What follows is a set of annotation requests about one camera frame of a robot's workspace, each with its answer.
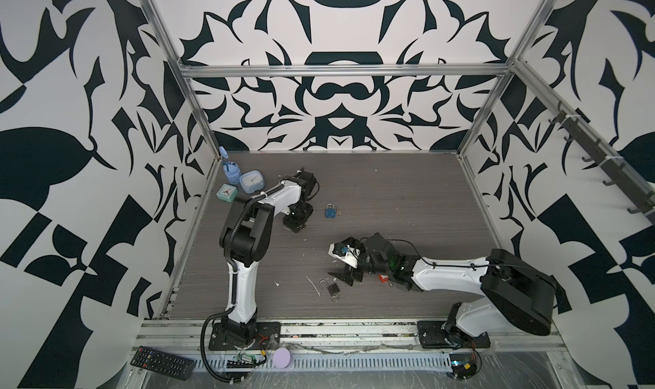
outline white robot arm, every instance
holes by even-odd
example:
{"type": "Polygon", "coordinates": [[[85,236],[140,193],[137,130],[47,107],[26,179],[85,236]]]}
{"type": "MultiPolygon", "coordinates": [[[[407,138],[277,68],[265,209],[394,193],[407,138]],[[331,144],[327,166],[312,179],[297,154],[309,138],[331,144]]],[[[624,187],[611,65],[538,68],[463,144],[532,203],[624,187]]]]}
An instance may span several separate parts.
{"type": "Polygon", "coordinates": [[[271,240],[273,218],[284,214],[284,226],[295,233],[305,228],[314,208],[307,203],[317,184],[312,173],[299,170],[280,178],[275,187],[253,197],[239,195],[232,203],[219,239],[229,269],[229,314],[221,318],[230,344],[245,346],[256,334],[255,285],[259,261],[271,240]]]}
{"type": "Polygon", "coordinates": [[[505,250],[494,249],[488,257],[468,260],[425,259],[400,254],[375,233],[365,242],[350,237],[331,244],[328,254],[346,263],[343,272],[330,274],[349,285],[361,281],[366,268],[387,275],[408,291],[451,289],[483,296],[472,303],[454,304],[439,331],[420,333],[426,348],[467,346],[485,332],[511,325],[535,335],[550,334],[555,281],[505,250]]]}

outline padlock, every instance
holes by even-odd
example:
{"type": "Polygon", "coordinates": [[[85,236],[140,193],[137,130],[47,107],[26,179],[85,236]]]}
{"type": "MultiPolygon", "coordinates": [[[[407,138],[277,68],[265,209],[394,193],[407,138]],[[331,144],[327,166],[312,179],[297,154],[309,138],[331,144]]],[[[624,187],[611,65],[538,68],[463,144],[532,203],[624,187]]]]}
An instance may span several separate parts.
{"type": "Polygon", "coordinates": [[[337,217],[337,208],[332,203],[328,203],[325,206],[325,218],[333,219],[335,217],[337,217]]]}

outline black remote control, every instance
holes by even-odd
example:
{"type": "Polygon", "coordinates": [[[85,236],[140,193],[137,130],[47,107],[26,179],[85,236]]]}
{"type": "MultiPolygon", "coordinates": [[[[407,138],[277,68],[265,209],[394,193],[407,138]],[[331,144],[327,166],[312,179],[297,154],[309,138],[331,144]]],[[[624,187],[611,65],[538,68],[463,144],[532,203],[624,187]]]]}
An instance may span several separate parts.
{"type": "Polygon", "coordinates": [[[187,380],[195,368],[195,361],[157,349],[139,346],[130,365],[175,379],[187,380]]]}

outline wooden tabletop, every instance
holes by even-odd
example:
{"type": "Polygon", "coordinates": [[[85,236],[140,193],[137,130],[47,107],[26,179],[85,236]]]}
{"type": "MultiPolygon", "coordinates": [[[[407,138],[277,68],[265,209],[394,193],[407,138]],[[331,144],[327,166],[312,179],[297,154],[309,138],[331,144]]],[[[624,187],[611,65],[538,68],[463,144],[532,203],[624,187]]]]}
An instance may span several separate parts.
{"type": "MultiPolygon", "coordinates": [[[[241,172],[259,170],[269,188],[277,176],[304,166],[320,183],[311,200],[315,213],[298,234],[275,217],[271,245],[259,263],[258,318],[399,318],[446,316],[453,303],[478,295],[458,291],[407,292],[382,284],[375,275],[353,287],[328,275],[344,265],[328,255],[331,243],[349,236],[412,241],[426,257],[469,259],[489,254],[493,241],[455,155],[442,153],[235,153],[241,172]],[[341,214],[325,219],[325,205],[341,214]],[[336,282],[333,303],[320,280],[336,282]]],[[[227,303],[228,269],[218,237],[230,204],[216,192],[217,176],[170,318],[201,319],[227,303]]],[[[395,242],[404,254],[411,246],[395,242]]]]}

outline purple disc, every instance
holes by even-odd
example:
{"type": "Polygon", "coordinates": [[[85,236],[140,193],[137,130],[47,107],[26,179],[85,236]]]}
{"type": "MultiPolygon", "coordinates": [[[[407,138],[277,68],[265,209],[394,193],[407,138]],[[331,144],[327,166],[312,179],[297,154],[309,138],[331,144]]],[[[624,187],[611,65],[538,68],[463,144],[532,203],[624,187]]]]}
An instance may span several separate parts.
{"type": "Polygon", "coordinates": [[[284,369],[291,364],[291,352],[287,348],[278,348],[273,354],[275,368],[284,369]]]}

